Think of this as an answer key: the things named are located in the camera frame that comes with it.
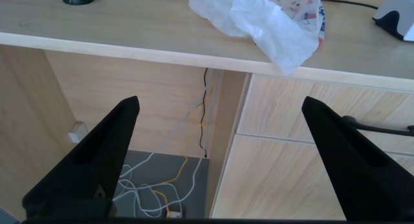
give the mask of wooden panel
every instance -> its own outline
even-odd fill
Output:
[[[130,150],[155,151],[173,126],[202,97],[204,89],[203,68],[52,51],[47,51],[47,57],[76,120],[85,122],[89,130],[119,101],[138,96],[141,110]],[[220,85],[221,79],[217,84],[217,94]],[[210,110],[211,100],[212,91],[209,90],[206,112]],[[202,107],[199,107],[190,118],[198,122],[201,112]],[[210,139],[214,123],[215,113],[212,113]],[[185,153],[200,157],[199,128],[195,122],[185,121],[161,153],[181,155],[186,137],[192,134]]]
[[[230,146],[233,143],[235,129],[245,102],[251,74],[241,72],[224,72],[223,88],[217,109],[214,129],[213,147],[208,163],[208,181],[206,193],[206,218],[212,213],[217,188],[224,171]]]
[[[414,173],[414,158],[392,158]],[[313,144],[236,135],[214,218],[345,219]]]
[[[240,133],[313,142],[302,115],[306,96],[325,102],[339,115],[351,115],[363,124],[389,129],[414,125],[414,94],[254,76],[243,110]],[[414,153],[414,137],[363,131],[387,151]]]
[[[324,7],[325,41],[291,76],[362,76],[361,84],[377,84],[376,76],[407,78],[381,85],[414,90],[412,44],[375,26],[373,9]],[[3,44],[283,76],[251,39],[226,36],[188,0],[96,0],[76,8],[61,0],[0,0],[0,12]]]
[[[42,50],[0,46],[0,207],[23,196],[72,148],[74,115]]]

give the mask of desk surface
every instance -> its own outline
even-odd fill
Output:
[[[375,10],[324,5],[325,42],[294,76],[323,69],[414,79],[414,44],[376,27]],[[188,0],[0,0],[0,12],[1,44],[281,75],[251,39],[219,32]]]

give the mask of drawer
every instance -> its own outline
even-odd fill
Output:
[[[391,156],[410,173],[414,158]],[[314,144],[236,135],[214,218],[345,219]]]
[[[301,112],[306,96],[369,126],[407,130],[407,126],[414,125],[412,93],[256,75],[237,132],[313,142]],[[362,133],[383,150],[414,153],[414,137]]]

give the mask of plastic bag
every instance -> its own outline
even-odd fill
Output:
[[[190,0],[189,6],[229,36],[250,36],[285,75],[325,37],[321,0]]]

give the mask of white cable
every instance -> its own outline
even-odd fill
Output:
[[[207,88],[210,86],[210,83],[212,82],[212,78],[213,78],[213,76],[211,76],[211,78],[208,80],[208,83],[206,84],[206,86],[204,87],[204,90],[202,91],[202,93],[204,94],[204,92],[205,91],[207,91]],[[169,142],[169,140],[171,139],[171,137],[172,137],[172,135],[173,135],[173,133],[177,130],[177,128],[182,124],[182,123],[184,123],[184,121],[187,119],[187,115],[191,112],[191,111],[193,111],[193,109],[195,109],[195,107],[197,107],[197,104],[199,104],[200,102],[201,102],[201,100],[202,100],[202,97],[203,96],[201,96],[197,101],[196,101],[196,103],[194,103],[191,107],[190,107],[190,109],[187,111],[187,113],[173,126],[173,128],[171,129],[171,131],[169,132],[169,134],[168,134],[168,136],[167,136],[167,139],[164,141],[164,142],[162,142],[161,143],[161,145],[154,151],[154,152],[152,152],[149,156],[148,156],[148,158],[147,159],[145,159],[144,161],[142,161],[142,162],[140,162],[140,163],[138,163],[137,165],[135,165],[134,167],[132,167],[131,169],[129,169],[127,172],[125,172],[125,173],[123,173],[122,175],[120,175],[119,177],[123,177],[123,176],[125,176],[125,175],[127,175],[129,172],[132,172],[135,168],[138,168],[139,166],[141,166],[141,165],[143,165],[144,163],[146,163],[146,162],[148,162],[149,160],[150,160],[150,158],[155,154],[155,153],[157,153],[158,151],[160,151],[163,147],[164,147],[164,145],[167,143],[167,142]]]
[[[206,86],[204,87],[204,91],[202,92],[203,94],[204,94],[204,92],[206,92],[207,91],[207,88],[210,86],[210,84],[211,84],[211,81],[212,81],[212,78],[213,78],[213,76],[211,76],[210,77],[210,79],[208,80],[208,83],[206,84]],[[210,108],[210,110],[209,110],[209,112],[208,112],[208,115],[207,115],[207,124],[206,124],[206,138],[204,139],[204,148],[207,148],[208,147],[208,131],[209,131],[209,128],[208,128],[208,126],[209,126],[209,123],[210,123],[210,116],[211,116],[211,113],[212,113],[212,110],[214,109],[214,104],[215,104],[215,96],[216,96],[216,89],[217,89],[217,78],[218,78],[218,73],[217,73],[217,71],[215,71],[215,83],[214,83],[214,88],[213,88],[213,102],[212,102],[212,106],[211,106],[211,108]],[[123,173],[122,175],[120,175],[120,177],[123,177],[123,176],[125,176],[125,175],[127,175],[128,173],[131,173],[131,175],[130,175],[130,177],[129,177],[129,179],[120,179],[118,182],[120,183],[120,185],[122,185],[123,186],[123,190],[121,191],[121,193],[119,194],[119,195],[117,195],[114,199],[113,199],[113,201],[116,201],[116,200],[118,200],[118,199],[120,199],[121,197],[124,197],[126,194],[129,194],[129,193],[134,193],[135,194],[135,199],[136,199],[136,201],[137,201],[137,203],[138,203],[138,207],[139,207],[139,209],[145,214],[145,215],[147,215],[147,216],[149,216],[149,217],[154,217],[154,216],[150,216],[147,212],[156,212],[156,211],[159,211],[160,212],[160,214],[161,214],[161,212],[162,212],[162,210],[164,209],[164,208],[166,208],[166,207],[168,207],[168,206],[170,206],[170,205],[172,205],[172,204],[175,204],[175,203],[179,203],[179,205],[180,205],[180,211],[181,211],[181,214],[182,214],[182,205],[181,205],[181,201],[184,201],[185,199],[187,199],[187,197],[193,192],[193,189],[194,189],[194,187],[195,187],[195,174],[197,173],[197,170],[199,169],[199,166],[200,166],[200,164],[201,164],[201,161],[202,161],[202,158],[204,157],[204,151],[203,151],[203,154],[200,156],[200,158],[199,158],[199,162],[197,163],[197,165],[196,165],[196,167],[195,167],[195,169],[194,169],[194,172],[193,172],[193,176],[192,176],[192,185],[191,185],[191,188],[190,188],[190,191],[182,198],[182,199],[180,199],[179,198],[179,195],[178,195],[178,192],[177,192],[177,189],[174,187],[174,185],[172,185],[172,184],[169,184],[169,183],[162,183],[162,184],[155,184],[155,185],[141,185],[141,186],[139,186],[138,188],[136,188],[135,187],[135,185],[130,181],[130,179],[131,179],[131,177],[132,177],[132,171],[134,170],[134,169],[136,169],[136,168],[138,168],[139,166],[141,166],[141,165],[143,165],[145,162],[148,162],[148,160],[150,160],[150,158],[156,153],[156,152],[158,152],[158,151],[160,151],[163,147],[164,147],[164,145],[167,143],[167,142],[169,142],[169,140],[170,140],[170,138],[171,138],[171,136],[172,136],[172,134],[177,130],[177,128],[186,120],[186,118],[187,118],[187,115],[193,110],[193,109],[195,109],[196,107],[197,107],[197,104],[199,104],[200,102],[201,102],[201,100],[202,100],[202,97],[201,98],[199,98],[197,101],[196,101],[196,103],[194,103],[194,105],[192,105],[191,107],[190,107],[190,109],[188,110],[188,112],[186,113],[186,115],[184,115],[180,120],[179,120],[179,122],[177,123],[177,124],[175,124],[174,125],[174,127],[171,129],[171,131],[170,131],[170,133],[169,133],[169,135],[168,135],[168,137],[167,137],[167,139],[156,149],[156,151],[154,151],[153,153],[151,153],[149,156],[148,156],[148,158],[147,159],[145,159],[144,161],[142,161],[142,162],[140,162],[140,163],[138,163],[137,165],[135,165],[134,167],[131,167],[130,165],[123,165],[123,166],[128,166],[128,167],[130,167],[130,169],[127,171],[127,172],[125,172],[125,173]],[[122,184],[122,182],[123,181],[125,181],[125,182],[128,182],[128,183],[130,183],[130,184],[132,184],[133,185],[133,187],[128,187],[128,186],[125,186],[125,185],[123,185]],[[141,190],[141,189],[146,189],[146,188],[153,188],[153,187],[155,187],[155,186],[162,186],[162,185],[170,185],[170,186],[172,186],[173,187],[173,189],[174,189],[174,191],[175,191],[175,194],[177,195],[177,200],[176,201],[172,201],[172,202],[170,202],[170,203],[168,203],[168,204],[165,204],[164,206],[161,206],[161,204],[160,204],[160,201],[159,201],[159,198],[158,198],[158,196],[154,193],[154,192],[152,192],[154,195],[155,195],[155,197],[158,199],[158,203],[159,203],[159,205],[160,205],[160,208],[156,208],[156,209],[152,209],[152,210],[147,210],[147,209],[143,209],[142,207],[141,207],[141,204],[140,204],[140,199],[139,199],[139,194],[138,194],[138,190]],[[133,190],[130,190],[130,191],[127,191],[126,193],[123,193],[124,191],[125,191],[125,189],[133,189]],[[134,215],[136,215],[136,208],[135,208],[135,201],[134,201]]]
[[[125,165],[123,165],[122,167],[124,167],[124,166],[127,166],[127,167],[131,168],[131,166],[130,166],[130,165],[128,165],[128,164],[125,164]],[[140,209],[140,210],[141,210],[141,211],[142,211],[145,215],[147,215],[148,217],[151,217],[151,218],[158,218],[158,217],[160,217],[160,216],[161,216],[161,214],[162,214],[162,209],[158,210],[158,211],[160,211],[159,215],[157,215],[157,216],[151,216],[150,214],[148,214],[148,213],[147,213],[148,211],[144,210],[144,209],[141,207],[141,205],[140,205],[140,198],[139,198],[138,190],[145,189],[145,188],[150,188],[150,186],[148,186],[147,184],[144,184],[144,185],[141,185],[140,187],[136,188],[136,187],[135,187],[135,185],[131,182],[131,178],[132,178],[132,172],[129,174],[129,179],[120,179],[120,180],[118,180],[118,183],[119,183],[119,184],[123,187],[123,189],[122,189],[122,191],[120,192],[120,194],[119,194],[119,195],[117,195],[116,197],[114,197],[114,198],[113,198],[113,201],[117,201],[118,199],[120,199],[120,198],[124,197],[126,194],[134,193],[134,194],[135,194],[135,198],[134,198],[134,207],[133,207],[133,208],[134,208],[134,217],[136,217],[136,207],[135,207],[135,201],[137,201],[139,209]],[[128,183],[132,184],[132,185],[133,185],[133,187],[128,187],[128,186],[126,186],[126,185],[123,185],[123,184],[122,184],[122,182],[128,182]],[[174,192],[175,192],[175,195],[177,196],[177,199],[178,199],[178,200],[180,199],[180,197],[179,197],[179,193],[177,192],[177,189],[175,188],[175,186],[174,186],[174,185],[172,185],[171,183],[162,183],[162,184],[158,184],[157,186],[161,186],[161,185],[168,185],[168,186],[171,186],[171,187],[174,189]],[[124,193],[125,189],[133,189],[133,190],[130,190],[130,191],[127,191],[126,193]],[[154,191],[152,191],[152,190],[151,190],[151,192],[152,192],[152,193],[153,193],[153,195],[156,197],[156,199],[157,199],[157,201],[158,201],[158,205],[161,207],[161,202],[160,202],[160,199],[159,199],[159,198],[158,198],[158,196],[154,193]],[[180,206],[180,213],[182,214],[182,205],[181,205],[181,202],[179,203],[179,206]]]
[[[127,166],[127,167],[129,167],[129,168],[131,168],[131,166],[130,165],[127,165],[127,164],[125,164],[125,165],[123,165],[122,167],[124,167],[124,166]],[[121,197],[124,197],[125,196],[125,194],[129,194],[129,193],[131,193],[131,192],[133,192],[134,194],[135,194],[135,198],[134,198],[134,206],[133,206],[133,209],[134,209],[134,217],[136,217],[136,206],[135,206],[135,201],[138,203],[138,207],[139,207],[139,209],[146,215],[146,216],[148,216],[148,217],[150,217],[150,218],[159,218],[159,217],[161,217],[161,214],[162,214],[162,211],[160,210],[160,212],[158,213],[158,215],[156,215],[156,216],[152,216],[151,214],[148,214],[145,210],[143,210],[143,208],[141,207],[141,203],[140,203],[140,198],[139,198],[139,194],[138,194],[138,189],[135,187],[135,185],[131,182],[131,178],[132,178],[132,172],[131,172],[131,174],[129,175],[129,179],[124,179],[124,180],[118,180],[118,184],[120,184],[122,187],[123,187],[123,189],[122,189],[122,191],[120,192],[120,195],[118,195],[118,196],[116,196],[115,198],[113,198],[113,201],[116,201],[116,200],[118,200],[118,199],[120,199]],[[128,186],[126,186],[126,185],[123,185],[122,184],[122,182],[128,182],[128,183],[130,183],[133,187],[128,187]],[[128,191],[128,192],[126,192],[126,193],[124,193],[124,191],[125,191],[125,189],[126,188],[128,188],[128,189],[133,189],[133,190],[130,190],[130,191]],[[154,191],[152,191],[152,190],[150,190],[151,192],[152,192],[152,194],[155,196],[155,199],[157,199],[157,202],[158,202],[158,205],[159,206],[161,206],[161,202],[160,202],[160,199],[158,198],[158,196],[155,194],[155,192]]]
[[[214,84],[214,89],[213,89],[213,104],[212,104],[212,106],[214,105],[214,103],[215,103],[215,92],[216,92],[216,87],[217,87],[217,73],[215,74],[215,80],[216,80],[216,83]],[[213,108],[210,108],[210,110],[209,110],[209,112],[208,112],[208,118],[207,118],[207,124],[206,124],[206,138],[204,139],[204,147],[207,147],[208,145],[206,144],[207,143],[207,138],[208,138],[208,124],[209,124],[209,121],[210,121],[210,115],[211,115],[211,113],[212,113],[212,109]],[[187,197],[191,194],[191,192],[193,191],[193,189],[194,189],[194,186],[195,186],[195,174],[197,173],[197,170],[199,169],[199,166],[200,166],[200,163],[201,163],[201,161],[202,161],[202,158],[204,157],[204,151],[203,151],[203,154],[200,156],[200,159],[199,159],[199,162],[197,163],[197,165],[196,165],[196,167],[195,167],[195,169],[194,169],[194,172],[193,172],[193,184],[192,184],[192,186],[191,186],[191,188],[190,188],[190,191],[187,193],[187,195],[185,195],[182,199],[179,199],[179,200],[177,200],[177,201],[172,201],[172,202],[170,202],[170,203],[168,203],[168,204],[166,204],[166,205],[164,205],[164,206],[161,206],[160,208],[155,208],[155,209],[151,209],[151,210],[147,210],[147,209],[145,209],[145,211],[146,212],[156,212],[156,211],[159,211],[159,210],[162,210],[163,208],[166,208],[166,207],[168,207],[168,206],[170,206],[170,205],[172,205],[172,204],[175,204],[175,203],[179,203],[179,202],[181,202],[181,201],[184,201],[185,199],[187,199]],[[162,185],[162,184],[157,184],[157,185],[149,185],[149,187],[154,187],[154,186],[159,186],[159,185]]]

